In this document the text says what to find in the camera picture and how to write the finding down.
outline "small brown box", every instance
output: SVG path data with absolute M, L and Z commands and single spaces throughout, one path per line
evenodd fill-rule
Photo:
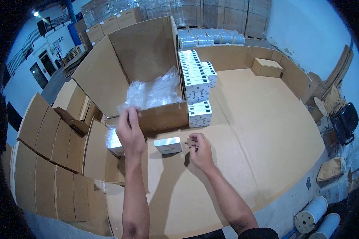
M 279 78 L 283 68 L 273 60 L 255 58 L 252 70 L 257 76 Z

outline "white cable spool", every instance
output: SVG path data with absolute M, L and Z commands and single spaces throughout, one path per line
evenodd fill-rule
M 234 35 L 234 44 L 245 44 L 245 37 L 242 34 Z
M 223 28 L 214 29 L 214 31 L 219 33 L 226 33 L 225 29 Z
M 234 44 L 234 35 L 232 33 L 221 33 L 221 43 Z
M 335 232 L 335 229 L 339 226 L 340 216 L 338 213 L 328 214 L 318 228 L 318 230 L 313 233 L 309 239 L 329 239 L 332 234 Z
M 231 33 L 233 35 L 238 35 L 239 33 L 235 30 L 226 30 L 227 33 Z
M 193 49 L 194 45 L 198 44 L 198 40 L 195 36 L 193 37 L 184 37 L 181 38 L 181 40 L 179 41 L 179 45 L 181 46 L 181 50 L 186 50 L 186 49 Z
M 294 219 L 295 228 L 300 233 L 309 233 L 314 229 L 315 224 L 327 211 L 327 200 L 322 196 L 316 196 L 300 211 Z
M 214 44 L 212 36 L 197 36 L 199 45 Z
M 206 34 L 210 36 L 209 33 L 214 33 L 214 28 L 206 28 L 204 29 L 204 32 L 206 32 Z

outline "metal railing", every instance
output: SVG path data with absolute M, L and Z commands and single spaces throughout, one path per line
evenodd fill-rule
M 55 30 L 56 27 L 60 26 L 61 24 L 65 26 L 65 22 L 69 20 L 70 20 L 69 14 L 62 15 L 58 18 L 51 20 L 50 22 L 51 24 L 45 24 L 45 29 L 47 30 L 47 32 Z M 33 52 L 32 49 L 33 43 L 40 37 L 41 35 L 38 29 L 34 30 L 28 35 L 27 39 L 24 42 L 23 48 L 7 64 L 7 69 L 10 75 L 14 75 L 14 71 Z

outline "stack of white boxes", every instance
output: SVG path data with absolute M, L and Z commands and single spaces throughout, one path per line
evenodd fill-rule
M 211 62 L 201 62 L 195 50 L 179 52 L 179 60 L 185 80 L 190 127 L 209 126 L 212 116 L 209 92 L 215 87 L 217 73 Z

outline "forearm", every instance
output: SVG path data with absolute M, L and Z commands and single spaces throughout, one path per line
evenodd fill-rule
M 243 231 L 258 227 L 249 206 L 235 189 L 226 181 L 217 167 L 205 172 L 214 190 L 219 207 L 228 223 L 239 235 Z
M 142 179 L 141 161 L 125 159 L 125 194 L 122 213 L 123 238 L 148 238 L 149 207 Z

